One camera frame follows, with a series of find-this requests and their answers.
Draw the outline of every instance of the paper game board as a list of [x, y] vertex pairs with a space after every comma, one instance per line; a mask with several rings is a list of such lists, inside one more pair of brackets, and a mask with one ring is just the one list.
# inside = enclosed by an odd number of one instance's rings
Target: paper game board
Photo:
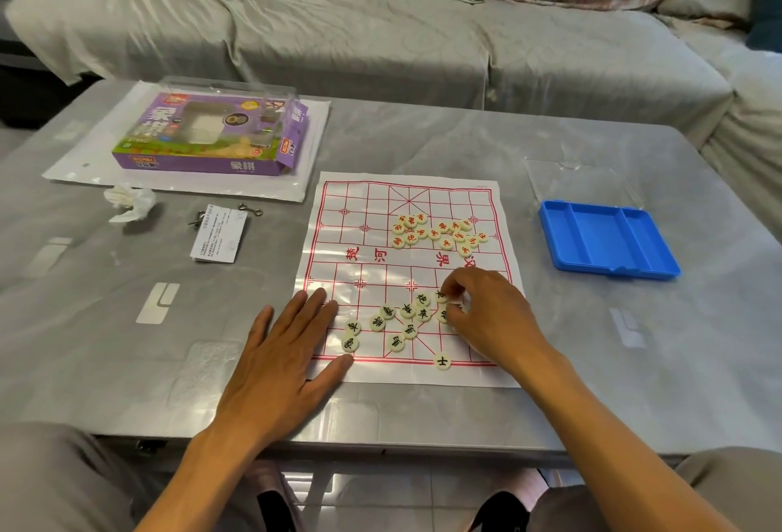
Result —
[[[463, 258], [439, 241], [419, 241], [396, 249], [392, 231], [400, 215], [426, 214], [426, 228], [441, 221], [468, 219], [487, 241]], [[446, 386], [515, 388], [502, 369], [478, 355], [447, 324], [434, 318], [417, 325], [416, 338], [400, 351], [392, 343], [406, 323], [398, 311], [414, 296], [435, 292], [461, 266], [499, 271], [522, 289], [518, 264], [493, 181], [454, 180], [432, 176], [370, 175], [321, 172], [307, 238], [297, 273], [297, 290], [326, 290], [339, 312], [325, 342], [315, 351], [311, 373], [317, 374], [341, 355], [345, 325], [362, 325], [354, 352], [350, 382], [424, 383]], [[397, 308], [385, 330], [373, 332], [370, 318], [383, 305]], [[435, 358], [445, 354], [450, 369], [439, 370]]]

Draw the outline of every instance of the person's left hand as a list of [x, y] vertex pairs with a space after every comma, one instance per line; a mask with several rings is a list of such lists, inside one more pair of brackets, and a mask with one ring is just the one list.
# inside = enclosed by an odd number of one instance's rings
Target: person's left hand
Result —
[[342, 355], [307, 380], [313, 351], [337, 313], [334, 300], [321, 307], [325, 299], [322, 289], [309, 299], [306, 291], [299, 291], [268, 335], [274, 314], [270, 306], [260, 311], [249, 331], [210, 427], [240, 443], [252, 457], [297, 428], [353, 365], [352, 355]]

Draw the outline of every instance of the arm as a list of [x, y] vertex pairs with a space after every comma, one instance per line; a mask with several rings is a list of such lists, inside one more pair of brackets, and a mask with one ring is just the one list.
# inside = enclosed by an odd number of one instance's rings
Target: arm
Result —
[[298, 292], [266, 334], [272, 309], [259, 313], [211, 425], [190, 442], [182, 462], [137, 532], [207, 532], [250, 462], [284, 438], [342, 382], [351, 355], [307, 381], [315, 346], [334, 320], [326, 293]]
[[540, 407], [612, 530], [736, 530], [590, 392], [511, 283], [495, 272], [457, 269], [442, 290], [470, 293], [471, 311], [451, 305], [448, 322]]

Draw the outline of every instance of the hand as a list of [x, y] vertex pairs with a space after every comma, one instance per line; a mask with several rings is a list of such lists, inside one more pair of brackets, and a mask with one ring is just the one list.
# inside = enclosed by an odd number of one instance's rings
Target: hand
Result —
[[337, 313], [333, 300], [321, 307], [325, 299], [322, 289], [309, 300], [306, 291], [299, 291], [268, 335], [274, 314], [270, 306], [260, 311], [249, 331], [210, 427], [242, 444], [250, 458], [297, 428], [353, 365], [352, 355], [342, 355], [307, 381], [313, 351]]
[[440, 290], [448, 298], [458, 298], [465, 290], [470, 294], [470, 312], [449, 304], [448, 323], [481, 355], [517, 379], [541, 354], [556, 353], [540, 331], [529, 302], [500, 273], [456, 269]]

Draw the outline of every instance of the sofa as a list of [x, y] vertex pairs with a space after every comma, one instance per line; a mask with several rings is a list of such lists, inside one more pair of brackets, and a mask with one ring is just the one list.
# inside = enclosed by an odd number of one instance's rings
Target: sofa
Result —
[[0, 44], [66, 84], [175, 74], [670, 125], [782, 241], [782, 54], [745, 46], [749, 4], [3, 0]]

